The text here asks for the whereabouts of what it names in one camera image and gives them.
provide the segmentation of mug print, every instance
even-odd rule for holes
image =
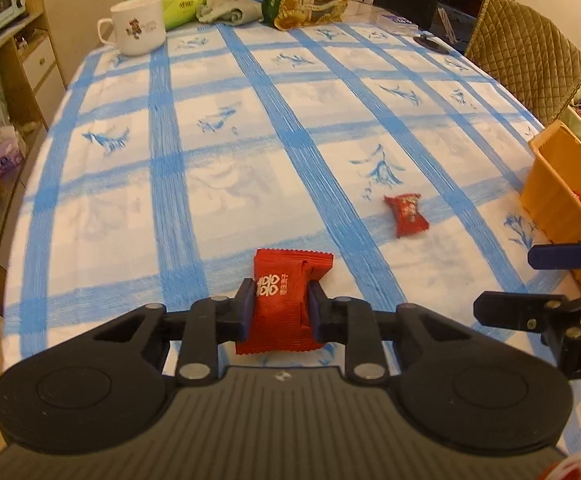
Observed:
[[[150,22],[146,22],[143,25],[140,25],[137,18],[130,20],[128,25],[130,25],[130,28],[126,29],[126,33],[136,40],[139,39],[139,36],[141,36],[143,32],[152,32],[157,28],[157,22],[155,22],[155,20],[151,20]]]

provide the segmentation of red candy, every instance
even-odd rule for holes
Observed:
[[[420,198],[419,193],[384,197],[384,202],[392,208],[397,221],[397,238],[415,235],[427,231],[430,227],[427,219],[419,213]]]
[[[253,326],[248,341],[237,343],[238,354],[271,350],[321,348],[310,329],[307,286],[333,267],[333,255],[314,251],[259,249],[254,257],[257,282]]]

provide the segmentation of orange container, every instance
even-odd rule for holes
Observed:
[[[581,241],[581,141],[555,121],[529,143],[535,153],[521,204],[555,244]],[[573,271],[581,285],[581,270]]]

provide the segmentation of blue and white tablecloth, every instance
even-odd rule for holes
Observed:
[[[472,315],[483,290],[579,294],[566,273],[526,261],[545,242],[519,203],[539,128],[459,54],[368,23],[192,25],[148,56],[95,50],[27,186],[6,366],[144,303],[176,310],[232,295],[259,247],[332,252],[321,280],[330,296],[378,310],[419,303],[552,360],[537,336],[484,329]],[[410,192],[431,227],[397,239],[383,197]],[[343,363],[337,344],[259,356],[225,344],[220,355]],[[581,449],[581,381],[573,389],[569,452]]]

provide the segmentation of chair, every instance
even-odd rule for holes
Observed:
[[[544,125],[581,86],[581,51],[548,18],[511,0],[485,0],[465,56]]]

